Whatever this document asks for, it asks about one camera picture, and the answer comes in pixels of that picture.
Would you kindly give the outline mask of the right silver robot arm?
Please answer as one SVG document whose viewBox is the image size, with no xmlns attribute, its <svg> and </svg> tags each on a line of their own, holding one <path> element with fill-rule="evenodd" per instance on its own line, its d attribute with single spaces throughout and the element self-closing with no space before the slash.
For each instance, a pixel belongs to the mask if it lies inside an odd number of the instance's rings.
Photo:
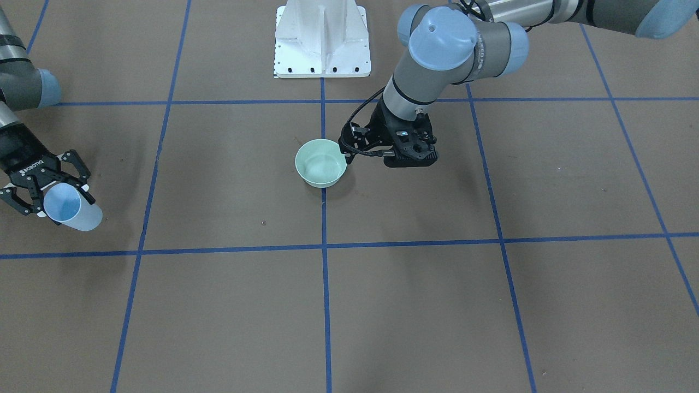
<svg viewBox="0 0 699 393">
<path fill-rule="evenodd" d="M 1 12 L 1 96 L 1 167 L 8 176 L 8 184 L 2 187 L 2 201 L 23 216 L 34 213 L 45 217 L 43 191 L 62 182 L 74 187 L 88 204 L 94 205 L 96 200 L 87 184 L 91 173 L 77 151 L 52 153 L 16 115 L 19 110 L 58 104 L 62 90 L 49 70 L 33 65 L 25 43 L 4 11 Z"/>
</svg>

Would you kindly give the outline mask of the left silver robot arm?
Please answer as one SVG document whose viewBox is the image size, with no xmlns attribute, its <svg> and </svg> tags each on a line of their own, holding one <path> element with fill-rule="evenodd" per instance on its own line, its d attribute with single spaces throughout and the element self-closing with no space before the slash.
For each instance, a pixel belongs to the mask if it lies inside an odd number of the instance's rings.
<svg viewBox="0 0 699 393">
<path fill-rule="evenodd" d="M 364 127 L 347 120 L 339 149 L 380 157 L 390 168 L 430 166 L 439 158 L 429 108 L 450 85 L 516 72 L 529 54 L 529 32 L 577 22 L 639 38 L 674 35 L 697 15 L 696 1 L 457 1 L 417 4 L 400 16 L 405 47 Z"/>
</svg>

